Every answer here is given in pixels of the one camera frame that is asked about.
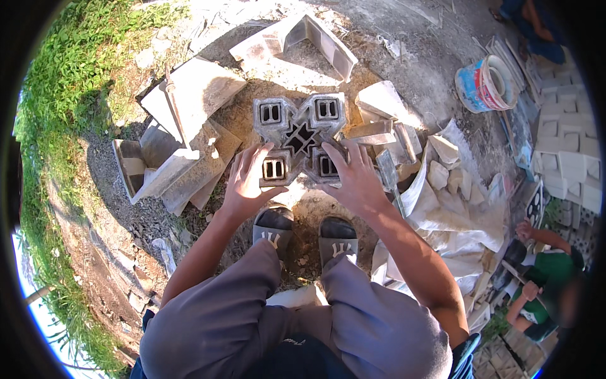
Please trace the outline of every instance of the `metal mold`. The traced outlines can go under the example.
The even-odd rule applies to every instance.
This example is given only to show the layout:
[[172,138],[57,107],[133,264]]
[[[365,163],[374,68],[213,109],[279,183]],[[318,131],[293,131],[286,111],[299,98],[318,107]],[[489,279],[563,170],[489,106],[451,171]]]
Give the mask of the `metal mold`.
[[262,187],[287,186],[301,172],[316,183],[339,182],[336,167],[322,143],[330,143],[347,157],[335,140],[347,121],[343,93],[316,93],[300,107],[285,97],[255,99],[253,120],[255,130],[275,145],[263,162]]

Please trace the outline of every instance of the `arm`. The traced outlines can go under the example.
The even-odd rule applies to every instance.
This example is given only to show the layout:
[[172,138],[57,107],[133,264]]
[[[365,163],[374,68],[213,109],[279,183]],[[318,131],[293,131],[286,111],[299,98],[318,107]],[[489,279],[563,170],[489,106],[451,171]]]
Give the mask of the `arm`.
[[535,229],[530,225],[530,220],[524,218],[524,221],[516,226],[516,233],[522,242],[529,238],[537,242],[542,242],[554,249],[562,249],[566,254],[571,255],[570,244],[560,237],[556,232],[547,229]]
[[267,192],[261,192],[259,188],[261,164],[272,148],[273,143],[263,147],[257,144],[236,155],[225,190],[225,201],[177,266],[164,289],[160,309],[181,292],[213,276],[236,229],[271,198],[287,191],[285,187],[275,187]]
[[529,281],[522,287],[522,294],[516,301],[513,302],[509,312],[507,312],[506,319],[513,325],[514,328],[520,332],[525,331],[533,323],[528,321],[524,316],[520,316],[520,311],[526,305],[526,302],[533,301],[539,293],[542,293],[543,289],[539,288],[534,282]]
[[555,40],[553,39],[553,36],[551,35],[551,32],[549,31],[548,28],[543,26],[543,23],[541,22],[539,14],[536,13],[536,8],[534,7],[533,0],[526,1],[526,3],[524,4],[524,6],[522,8],[522,12],[525,15],[524,18],[526,18],[526,19],[528,19],[528,21],[530,21],[530,23],[532,24],[532,26],[534,28],[534,32],[539,37],[541,37],[542,39],[549,41],[549,42],[555,42]]
[[343,141],[351,163],[331,145],[322,147],[335,164],[342,188],[322,190],[364,219],[391,253],[402,277],[419,303],[429,308],[450,337],[452,348],[469,337],[461,291],[442,258],[402,219],[383,192],[365,147]]
[[520,332],[525,331],[532,325],[532,322],[526,320],[524,316],[520,316],[520,311],[522,308],[524,308],[526,302],[527,300],[523,296],[520,296],[518,299],[516,299],[516,301],[513,302],[511,308],[509,308],[509,311],[507,312],[507,316],[505,317],[507,322],[513,325],[513,327]]

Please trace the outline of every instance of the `paint bucket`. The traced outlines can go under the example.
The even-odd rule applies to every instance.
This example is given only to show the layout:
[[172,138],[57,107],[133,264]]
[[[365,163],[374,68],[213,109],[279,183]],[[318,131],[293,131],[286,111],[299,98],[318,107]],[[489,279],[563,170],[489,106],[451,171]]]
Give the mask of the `paint bucket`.
[[496,55],[459,69],[454,84],[459,99],[472,113],[512,109],[518,102],[520,91],[513,75]]

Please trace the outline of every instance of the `green weeds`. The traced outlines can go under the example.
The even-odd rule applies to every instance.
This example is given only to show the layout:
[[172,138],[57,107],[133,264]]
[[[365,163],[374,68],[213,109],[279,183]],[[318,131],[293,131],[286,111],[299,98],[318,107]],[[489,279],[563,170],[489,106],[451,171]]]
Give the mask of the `green weeds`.
[[493,341],[499,334],[505,335],[511,328],[511,324],[507,321],[507,306],[497,307],[494,314],[490,316],[490,321],[482,328],[482,339],[475,351],[479,351],[482,346]]
[[539,226],[540,229],[548,227],[553,230],[557,228],[558,224],[558,209],[562,206],[562,200],[552,197],[551,201],[545,206],[545,212],[543,214],[543,221]]
[[66,330],[55,338],[69,349],[85,350],[112,376],[125,368],[114,355],[119,342],[93,318],[87,296],[73,278],[46,185],[53,179],[59,196],[82,213],[82,193],[74,182],[82,153],[77,137],[90,130],[103,133],[112,125],[112,113],[125,112],[130,95],[103,101],[115,87],[112,74],[146,47],[154,28],[187,15],[169,4],[145,11],[132,11],[132,5],[132,0],[69,3],[30,64],[15,122],[24,169],[24,252],[33,257],[35,280],[56,288],[46,302]]

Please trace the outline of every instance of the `gray sweatpants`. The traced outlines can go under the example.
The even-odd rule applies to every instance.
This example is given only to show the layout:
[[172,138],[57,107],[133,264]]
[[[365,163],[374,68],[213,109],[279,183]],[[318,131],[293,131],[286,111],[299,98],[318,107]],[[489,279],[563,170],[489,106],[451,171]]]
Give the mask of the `gray sweatpants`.
[[181,293],[149,321],[140,347],[146,376],[238,378],[284,338],[306,332],[358,378],[448,377],[448,335],[429,310],[370,283],[343,257],[322,274],[330,306],[266,306],[281,269],[271,244],[257,241],[238,262]]

